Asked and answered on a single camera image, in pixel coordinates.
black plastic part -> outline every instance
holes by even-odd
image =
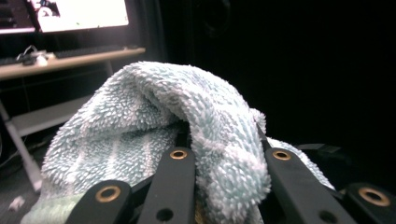
[[[66,224],[128,223],[134,205],[131,187],[119,180],[107,180],[91,187],[72,210]]]
[[[145,202],[153,178],[154,175],[132,187],[132,198],[134,201],[134,206],[139,206]]]
[[[176,147],[187,147],[191,148],[191,135],[190,135],[190,124],[188,122],[179,122],[179,132],[176,138]]]
[[[286,223],[356,223],[294,153],[271,148],[265,159]]]
[[[330,189],[329,187],[326,186],[323,187],[334,197],[335,200],[337,200],[337,202],[342,204],[342,202],[344,201],[344,194],[336,191],[335,189]]]
[[[349,185],[344,204],[359,223],[396,223],[395,196],[377,186],[368,183]]]
[[[171,153],[175,150],[187,153],[184,154],[186,157],[173,159]],[[165,151],[137,223],[193,223],[194,184],[195,159],[192,151],[185,147]]]
[[[264,152],[271,147],[270,143],[268,142],[267,136],[265,136],[265,133],[262,131],[262,128],[259,126],[259,124],[256,124],[257,131],[259,133],[259,137],[262,140],[262,147],[264,148]]]
[[[284,224],[286,216],[273,191],[259,204],[264,223]]]

light blue towel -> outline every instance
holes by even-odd
[[[258,203],[270,191],[256,122],[226,81],[192,66],[132,63],[95,93],[57,132],[42,168],[40,198],[22,223],[64,223],[92,185],[118,179],[131,186],[155,174],[163,152],[175,144],[178,120],[190,124],[198,198],[208,222],[258,223]],[[292,146],[319,181],[318,167]]]

desk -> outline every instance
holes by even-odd
[[[124,49],[106,53],[78,56],[73,58],[56,59],[50,57],[48,64],[23,66],[12,64],[0,66],[0,81],[17,77],[27,77],[43,73],[53,72],[71,67],[84,66],[90,63],[106,63],[106,71],[109,76],[113,75],[111,60],[137,56],[143,54],[145,49]],[[49,106],[33,112],[18,115],[11,118],[0,100],[0,115],[6,125],[7,131],[23,159],[23,166],[29,176],[29,180],[36,192],[41,190],[42,177],[35,160],[29,154],[22,137],[42,131],[49,127],[68,121],[91,96],[82,97],[66,103]]]

monitor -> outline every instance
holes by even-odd
[[[0,35],[33,33],[35,26],[25,0],[0,0]]]
[[[129,23],[124,0],[30,1],[43,33],[123,26]]]

wooden shelf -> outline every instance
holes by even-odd
[[[84,55],[65,59],[48,59],[48,64],[40,66],[38,64],[23,66],[21,63],[0,66],[0,80],[11,79],[16,77],[26,77],[36,74],[47,73],[56,70],[62,70],[75,66],[83,66],[89,63],[100,63],[111,61],[119,58],[137,56],[144,53],[145,49],[122,49],[106,53]]]
[[[91,96],[86,96],[66,103],[45,107],[30,113],[12,118],[20,136],[36,133],[52,126],[65,123],[88,102]]]

